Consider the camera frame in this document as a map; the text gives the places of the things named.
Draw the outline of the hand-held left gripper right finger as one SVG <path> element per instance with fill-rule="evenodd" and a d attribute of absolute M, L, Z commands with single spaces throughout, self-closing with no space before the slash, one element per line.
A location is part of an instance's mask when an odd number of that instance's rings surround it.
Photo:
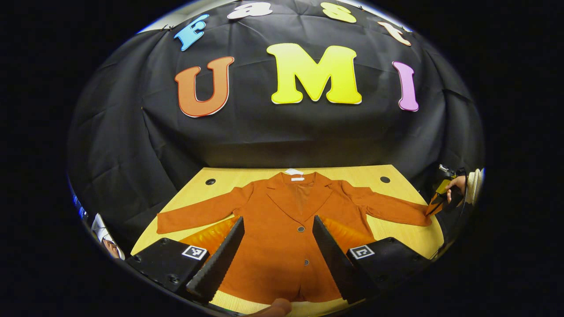
<path fill-rule="evenodd" d="M 375 241 L 319 215 L 313 235 L 341 297 L 350 304 L 387 293 L 432 263 L 395 237 Z"/>

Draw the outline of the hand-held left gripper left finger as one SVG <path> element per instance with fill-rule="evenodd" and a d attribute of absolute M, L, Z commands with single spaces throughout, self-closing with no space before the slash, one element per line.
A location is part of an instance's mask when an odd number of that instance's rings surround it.
<path fill-rule="evenodd" d="M 163 237 L 126 263 L 182 298 L 208 303 L 214 298 L 245 233 L 241 217 L 199 232 L 191 243 Z"/>

